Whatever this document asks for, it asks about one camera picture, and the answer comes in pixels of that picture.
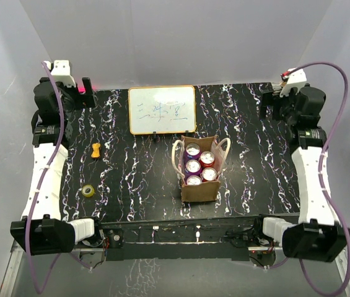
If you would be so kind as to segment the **red cola can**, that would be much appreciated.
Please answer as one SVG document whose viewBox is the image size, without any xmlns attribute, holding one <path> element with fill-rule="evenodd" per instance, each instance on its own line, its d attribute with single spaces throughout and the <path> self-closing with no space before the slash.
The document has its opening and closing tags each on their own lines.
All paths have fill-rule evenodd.
<svg viewBox="0 0 350 297">
<path fill-rule="evenodd" d="M 201 172 L 202 182 L 215 181 L 217 179 L 217 171 L 213 167 L 206 167 Z"/>
<path fill-rule="evenodd" d="M 215 160 L 215 155 L 209 151 L 202 152 L 199 156 L 199 162 L 203 168 L 213 167 Z"/>
</svg>

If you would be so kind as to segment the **purple can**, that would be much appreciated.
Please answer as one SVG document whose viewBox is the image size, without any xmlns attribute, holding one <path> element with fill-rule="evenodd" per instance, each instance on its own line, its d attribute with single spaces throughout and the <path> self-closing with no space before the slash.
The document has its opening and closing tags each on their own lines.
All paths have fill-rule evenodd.
<svg viewBox="0 0 350 297">
<path fill-rule="evenodd" d="M 200 146 L 196 143 L 190 143 L 185 147 L 183 157 L 186 161 L 198 160 L 201 155 Z"/>
<path fill-rule="evenodd" d="M 202 179 L 197 175 L 191 175 L 186 179 L 186 185 L 197 186 L 202 184 Z"/>
<path fill-rule="evenodd" d="M 201 174 L 201 164 L 198 160 L 188 160 L 185 163 L 185 175 L 192 176 Z"/>
</svg>

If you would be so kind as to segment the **red cola can front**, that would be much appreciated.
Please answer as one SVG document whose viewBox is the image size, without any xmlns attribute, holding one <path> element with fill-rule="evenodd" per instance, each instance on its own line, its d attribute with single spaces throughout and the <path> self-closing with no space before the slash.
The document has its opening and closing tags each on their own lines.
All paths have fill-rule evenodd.
<svg viewBox="0 0 350 297">
<path fill-rule="evenodd" d="M 202 182 L 215 181 L 217 179 L 217 171 L 213 167 L 206 167 L 201 172 Z"/>
</svg>

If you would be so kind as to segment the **brown canvas tote bag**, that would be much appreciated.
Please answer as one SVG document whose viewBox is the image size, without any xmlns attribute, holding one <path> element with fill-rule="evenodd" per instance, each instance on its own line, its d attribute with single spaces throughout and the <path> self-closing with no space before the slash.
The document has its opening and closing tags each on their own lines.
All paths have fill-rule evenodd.
<svg viewBox="0 0 350 297">
<path fill-rule="evenodd" d="M 185 163 L 184 157 L 185 147 L 190 143 L 196 143 L 200 146 L 201 153 L 205 151 L 212 152 L 215 155 L 215 163 L 213 168 L 217 171 L 217 179 L 215 181 L 202 182 L 197 186 L 186 185 Z M 172 166 L 177 172 L 180 179 L 181 199 L 183 202 L 212 202 L 217 199 L 217 194 L 221 186 L 219 178 L 224 172 L 225 161 L 229 154 L 231 141 L 229 138 L 218 140 L 216 136 L 205 138 L 193 138 L 183 136 L 176 140 L 172 146 L 171 159 Z"/>
</svg>

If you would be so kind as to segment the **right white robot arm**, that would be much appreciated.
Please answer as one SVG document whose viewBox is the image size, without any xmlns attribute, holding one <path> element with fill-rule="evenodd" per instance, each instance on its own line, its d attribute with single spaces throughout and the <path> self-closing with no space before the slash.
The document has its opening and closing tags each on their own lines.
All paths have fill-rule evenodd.
<svg viewBox="0 0 350 297">
<path fill-rule="evenodd" d="M 272 118 L 287 127 L 287 143 L 296 168 L 299 185 L 300 213 L 298 223 L 260 215 L 254 221 L 253 240 L 262 246 L 278 243 L 286 257 L 333 262 L 346 246 L 346 235 L 338 215 L 326 199 L 330 189 L 321 185 L 327 180 L 325 154 L 326 132 L 318 125 L 326 101 L 322 90 L 306 85 L 292 88 L 288 95 L 278 91 L 262 94 L 260 118 L 267 109 Z"/>
</svg>

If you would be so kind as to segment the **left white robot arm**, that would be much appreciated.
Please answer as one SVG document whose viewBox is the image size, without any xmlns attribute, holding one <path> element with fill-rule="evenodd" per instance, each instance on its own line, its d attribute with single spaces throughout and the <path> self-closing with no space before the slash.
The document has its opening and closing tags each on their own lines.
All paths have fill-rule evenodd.
<svg viewBox="0 0 350 297">
<path fill-rule="evenodd" d="M 95 106 L 90 79 L 83 78 L 85 93 L 62 82 L 52 85 L 42 77 L 34 88 L 37 111 L 32 118 L 33 175 L 27 205 L 19 221 L 11 223 L 15 241 L 31 255 L 71 252 L 80 242 L 97 247 L 104 231 L 96 219 L 61 220 L 59 207 L 63 168 L 68 157 L 76 110 Z"/>
</svg>

